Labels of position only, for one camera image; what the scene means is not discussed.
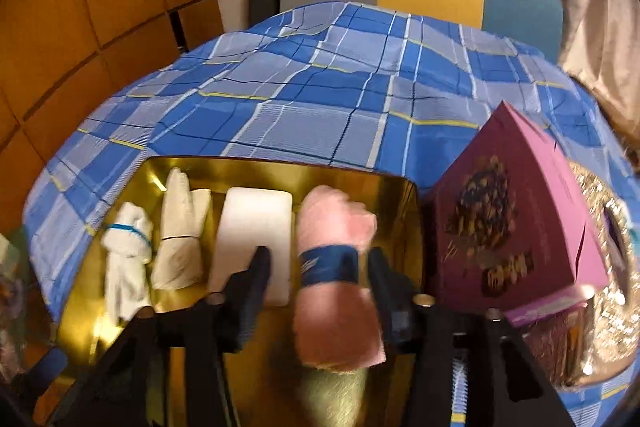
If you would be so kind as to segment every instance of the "blue square pattern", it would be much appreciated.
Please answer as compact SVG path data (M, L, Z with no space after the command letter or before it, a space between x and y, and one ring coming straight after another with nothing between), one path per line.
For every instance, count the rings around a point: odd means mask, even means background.
M23 215L49 309L59 320L88 230L150 156L372 169L427 190L502 100L611 183L640 222L638 183L597 104L539 51L449 22L318 3L203 44L121 90L71 134ZM562 393L580 427L601 425L622 395L603 400L605 386ZM462 361L453 397L463 415Z

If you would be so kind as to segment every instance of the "checkered bedsheet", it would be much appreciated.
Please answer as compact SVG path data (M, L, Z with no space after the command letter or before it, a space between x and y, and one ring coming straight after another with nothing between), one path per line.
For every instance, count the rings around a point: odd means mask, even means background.
M47 305L59 320L95 231L150 156L345 166L425 189L501 100L609 182L639 222L639 186L598 105L539 51L428 17L326 2L222 35L116 93L80 125L24 208ZM580 427L599 425L630 378L631 370L563 399ZM455 421L465 389L460 366Z

